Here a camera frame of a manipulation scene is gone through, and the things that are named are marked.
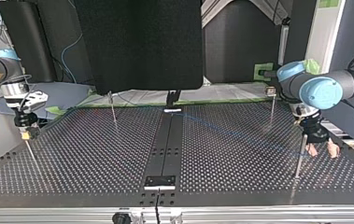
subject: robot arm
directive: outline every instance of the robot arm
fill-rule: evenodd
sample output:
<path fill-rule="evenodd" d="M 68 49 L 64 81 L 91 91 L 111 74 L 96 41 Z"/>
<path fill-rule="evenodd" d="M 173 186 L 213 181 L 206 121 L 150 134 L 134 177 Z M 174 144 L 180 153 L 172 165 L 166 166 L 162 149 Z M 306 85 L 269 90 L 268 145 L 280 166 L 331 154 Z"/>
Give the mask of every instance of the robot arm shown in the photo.
<path fill-rule="evenodd" d="M 347 70 L 321 76 L 304 70 L 301 62 L 286 64 L 278 70 L 278 81 L 287 98 L 317 109 L 329 109 L 341 100 L 354 98 L 354 63 Z"/>
<path fill-rule="evenodd" d="M 307 136 L 306 149 L 313 143 L 328 142 L 331 157 L 337 157 L 339 147 L 322 127 L 321 109 L 329 109 L 341 100 L 354 98 L 354 61 L 347 70 L 314 76 L 305 72 L 302 62 L 288 63 L 277 71 L 281 96 L 290 104 L 293 116 Z M 314 149 L 310 155 L 316 155 Z"/>
<path fill-rule="evenodd" d="M 42 91 L 30 91 L 20 59 L 13 49 L 0 50 L 0 89 L 7 106 L 15 112 L 14 123 L 20 129 L 22 139 L 37 137 L 39 128 L 33 111 L 47 102 L 48 95 Z"/>

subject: metal stand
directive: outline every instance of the metal stand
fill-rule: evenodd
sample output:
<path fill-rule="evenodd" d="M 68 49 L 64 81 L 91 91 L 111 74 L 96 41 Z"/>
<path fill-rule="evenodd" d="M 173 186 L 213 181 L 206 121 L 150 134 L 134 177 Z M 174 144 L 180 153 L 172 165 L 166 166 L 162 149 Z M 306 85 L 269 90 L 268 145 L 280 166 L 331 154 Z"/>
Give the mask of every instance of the metal stand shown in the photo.
<path fill-rule="evenodd" d="M 304 149 L 305 149 L 305 144 L 306 143 L 307 143 L 307 134 L 304 134 L 303 138 L 302 138 L 301 150 L 299 152 L 298 165 L 296 166 L 295 178 L 299 178 L 299 174 L 300 174 L 300 169 L 302 167 L 302 161 L 303 161 L 303 155 L 304 155 Z"/>

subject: perforated metal table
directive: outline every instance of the perforated metal table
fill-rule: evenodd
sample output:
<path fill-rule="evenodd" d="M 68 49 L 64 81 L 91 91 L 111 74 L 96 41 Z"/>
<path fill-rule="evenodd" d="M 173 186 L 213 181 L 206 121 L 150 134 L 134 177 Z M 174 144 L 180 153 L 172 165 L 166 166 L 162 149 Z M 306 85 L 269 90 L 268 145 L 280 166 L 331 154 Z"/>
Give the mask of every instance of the perforated metal table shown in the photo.
<path fill-rule="evenodd" d="M 110 108 L 73 109 L 32 142 L 38 167 L 24 146 L 0 158 L 0 214 L 88 223 L 118 211 L 147 223 L 178 221 L 175 213 L 184 223 L 227 223 L 225 211 L 240 221 L 253 220 L 252 211 L 354 220 L 354 151 L 343 146 L 332 160 L 317 145 L 296 180 L 302 133 L 285 105 L 276 104 L 273 120 L 270 111 L 268 102 L 184 105 L 174 114 L 126 107 L 116 109 L 115 123 Z M 175 190 L 144 190 L 147 176 L 169 175 Z M 311 213 L 295 217 L 302 211 Z"/>

